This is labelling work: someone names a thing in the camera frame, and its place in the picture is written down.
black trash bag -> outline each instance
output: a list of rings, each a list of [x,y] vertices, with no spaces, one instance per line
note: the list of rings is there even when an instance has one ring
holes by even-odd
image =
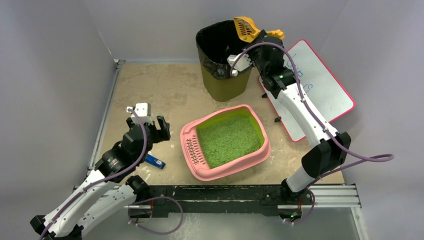
[[[229,79],[231,66],[227,62],[230,55],[240,54],[249,43],[240,40],[233,20],[217,22],[201,29],[196,34],[196,45],[200,64],[215,79]],[[252,66],[239,74],[249,71]]]

blue handheld object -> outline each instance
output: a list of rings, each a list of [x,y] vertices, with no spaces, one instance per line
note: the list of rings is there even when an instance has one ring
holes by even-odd
[[[164,167],[166,165],[165,162],[157,159],[156,157],[154,157],[154,156],[152,156],[150,154],[147,154],[146,159],[145,159],[145,162],[148,163],[148,164],[151,164],[151,165],[155,166],[158,169],[164,169]]]

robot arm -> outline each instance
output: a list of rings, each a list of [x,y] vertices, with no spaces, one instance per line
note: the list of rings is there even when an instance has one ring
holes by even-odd
[[[86,189],[91,183],[113,176],[133,165],[142,154],[141,146],[145,141],[145,153],[137,166],[144,162],[153,144],[168,141],[171,138],[170,125],[163,116],[157,117],[160,129],[156,129],[150,116],[150,104],[138,103],[135,107],[127,107],[127,109],[132,109],[140,116],[147,139],[144,139],[136,117],[131,114],[126,121],[129,131],[123,135],[122,141],[118,141],[112,149],[103,154],[84,182],[59,207],[45,216],[38,215],[31,220],[32,227],[40,235],[50,225],[44,235],[45,239],[79,240],[98,223],[124,206],[135,202],[138,196],[145,194],[144,190],[148,186],[139,176],[130,177],[125,185],[118,184],[133,172],[136,166],[124,174]],[[55,215],[62,208],[64,211],[59,218],[55,219]]]
[[[272,43],[284,47],[280,38],[269,36],[264,30],[246,48],[257,43]],[[230,55],[227,61],[232,66],[238,58],[239,55]],[[268,97],[277,99],[290,111],[312,147],[302,157],[302,166],[281,183],[281,194],[290,198],[302,192],[322,174],[343,164],[346,158],[346,152],[342,151],[333,142],[315,118],[312,117],[304,105],[304,101],[308,102],[310,109],[324,123],[325,129],[347,149],[350,146],[351,138],[346,132],[339,133],[337,129],[331,126],[309,100],[308,96],[299,92],[293,71],[284,66],[283,53],[280,49],[270,45],[252,48],[235,63],[231,74],[236,76],[238,71],[242,71],[252,64],[258,69],[264,87],[272,94],[272,96]]]

whiteboard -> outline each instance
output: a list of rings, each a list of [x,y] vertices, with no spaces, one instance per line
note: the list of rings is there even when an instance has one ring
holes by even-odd
[[[298,41],[288,50],[288,53],[296,64],[297,74],[304,92],[326,120],[331,122],[355,107],[353,98],[306,40]],[[293,70],[287,56],[283,58],[284,66]],[[278,116],[281,117],[281,122],[291,140],[295,142],[302,140],[305,134],[289,110],[264,87],[261,78],[259,78],[259,83],[267,93]]]

litter box grate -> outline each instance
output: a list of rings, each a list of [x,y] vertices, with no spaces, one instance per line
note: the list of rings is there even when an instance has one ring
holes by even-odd
[[[205,156],[203,155],[196,135],[193,135],[192,138],[185,139],[185,146],[187,147],[188,154],[194,165],[206,164]]]

